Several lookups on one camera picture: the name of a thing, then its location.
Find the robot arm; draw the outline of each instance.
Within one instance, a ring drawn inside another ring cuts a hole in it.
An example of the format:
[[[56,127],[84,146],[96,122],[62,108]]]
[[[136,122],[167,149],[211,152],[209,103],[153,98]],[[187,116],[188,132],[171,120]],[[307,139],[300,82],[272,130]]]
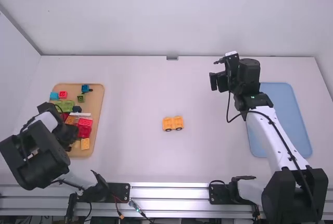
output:
[[[260,63],[239,59],[237,52],[227,53],[214,64],[219,63],[225,64],[225,71],[209,74],[211,89],[234,95],[238,116],[260,140],[273,174],[267,185],[249,180],[254,177],[232,178],[226,186],[231,200],[261,205],[270,223],[318,222],[328,178],[322,169],[311,168],[298,153],[280,125],[269,96],[260,92]]]
[[[81,198],[101,200],[108,185],[101,175],[78,178],[70,172],[70,159],[66,151],[78,136],[77,126],[64,123],[52,103],[37,107],[39,115],[32,117],[20,133],[0,142],[0,152],[15,179],[26,190],[46,188],[53,183],[77,188]]]

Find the blue lego brick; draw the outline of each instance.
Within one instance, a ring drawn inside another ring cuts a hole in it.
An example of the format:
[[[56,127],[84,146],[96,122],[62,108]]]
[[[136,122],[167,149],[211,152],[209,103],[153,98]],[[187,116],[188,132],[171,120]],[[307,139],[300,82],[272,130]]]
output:
[[[51,101],[59,100],[59,94],[57,92],[51,92],[50,93],[50,100]]]
[[[81,91],[82,91],[83,93],[87,93],[87,92],[89,92],[89,85],[88,85],[88,84],[84,84],[84,85],[82,85],[82,87],[81,87]]]

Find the white wall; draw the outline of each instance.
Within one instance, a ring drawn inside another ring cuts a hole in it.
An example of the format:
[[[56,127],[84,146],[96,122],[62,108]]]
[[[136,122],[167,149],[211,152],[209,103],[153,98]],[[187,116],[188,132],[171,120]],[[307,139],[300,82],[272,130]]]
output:
[[[316,56],[333,95],[333,0],[0,0],[45,55]]]
[[[0,11],[0,141],[12,134],[40,59]]]

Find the orange lego brick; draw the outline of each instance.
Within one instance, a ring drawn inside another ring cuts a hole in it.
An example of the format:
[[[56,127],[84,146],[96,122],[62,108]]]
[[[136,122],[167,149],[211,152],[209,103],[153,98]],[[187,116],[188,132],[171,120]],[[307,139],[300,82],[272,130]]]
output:
[[[182,130],[184,128],[184,121],[181,116],[175,116],[173,118],[173,127],[175,130]]]
[[[81,150],[88,150],[90,148],[90,139],[81,139]]]
[[[69,125],[75,125],[76,124],[76,117],[75,116],[68,116],[65,123],[69,124]]]
[[[171,131],[173,129],[173,118],[165,117],[162,121],[162,125],[164,131]]]

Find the yellow lego brick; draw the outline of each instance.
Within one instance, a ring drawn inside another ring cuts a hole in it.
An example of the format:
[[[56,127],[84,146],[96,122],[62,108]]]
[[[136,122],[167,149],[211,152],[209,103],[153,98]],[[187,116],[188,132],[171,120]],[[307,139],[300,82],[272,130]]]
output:
[[[90,139],[81,139],[81,150],[88,150],[90,148]]]
[[[68,116],[65,123],[69,125],[75,125],[76,117],[75,116]]]
[[[81,146],[81,142],[80,141],[75,141],[74,144],[73,144],[74,148],[80,148],[80,146]]]

